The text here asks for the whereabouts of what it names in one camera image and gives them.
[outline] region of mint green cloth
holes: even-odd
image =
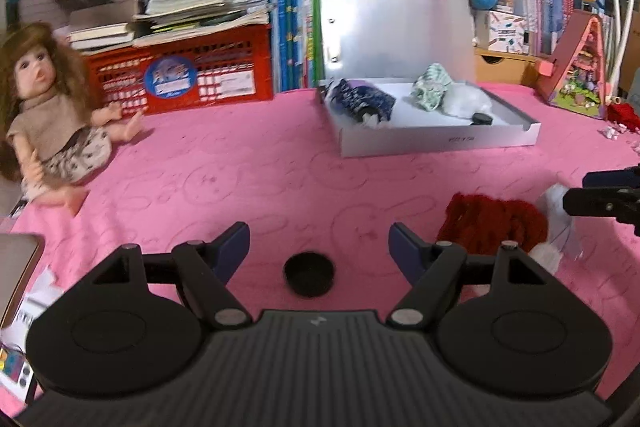
[[[440,107],[442,97],[447,88],[453,83],[449,73],[441,64],[432,64],[414,82],[412,95],[415,102],[427,111],[435,111]]]

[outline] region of pink table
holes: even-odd
[[[343,160],[313,93],[292,92],[149,117],[151,135],[117,151],[76,219],[27,208],[14,232],[45,236],[34,276],[49,265],[68,288],[122,243],[163,252],[245,221],[252,247],[229,286],[253,314],[377,309],[385,316],[408,290],[386,253],[394,221],[430,241],[459,190],[534,201],[556,182],[577,186],[588,171],[638,162],[627,143],[633,137],[607,140],[602,122],[548,107],[525,87],[491,89],[543,122],[536,146]],[[584,256],[564,259],[558,277],[613,332],[599,390],[607,396],[640,361],[638,240],[632,227],[607,219],[584,219],[579,230]],[[286,258],[306,249],[328,253],[337,266],[332,291],[313,301],[293,296],[281,276]],[[21,405],[0,390],[0,407],[14,414]]]

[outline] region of open box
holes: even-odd
[[[407,78],[368,79],[396,98],[391,120],[376,128],[366,127],[324,99],[329,120],[345,158],[458,151],[534,145],[540,122],[498,96],[484,90],[492,100],[492,125],[471,125],[468,120],[447,116],[439,110],[427,112],[411,98],[413,81]]]
[[[343,157],[534,145],[540,122],[498,96],[491,125],[427,112],[413,102],[414,81],[438,62],[453,80],[474,83],[467,0],[322,0],[323,85],[361,78],[396,99],[391,120],[366,127],[321,97]]]

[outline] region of red basket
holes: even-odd
[[[104,105],[122,103],[125,115],[271,100],[269,42],[268,26],[250,25],[183,41],[107,51],[87,57],[89,83]],[[148,92],[145,73],[159,58],[171,56],[190,62],[196,85],[180,96],[163,98]]]

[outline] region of red yarn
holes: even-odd
[[[495,255],[502,241],[517,241],[527,253],[546,241],[546,217],[531,203],[494,200],[482,194],[453,196],[438,241],[451,241],[470,254]]]
[[[612,103],[607,109],[607,120],[621,123],[629,131],[640,129],[640,118],[628,103]]]

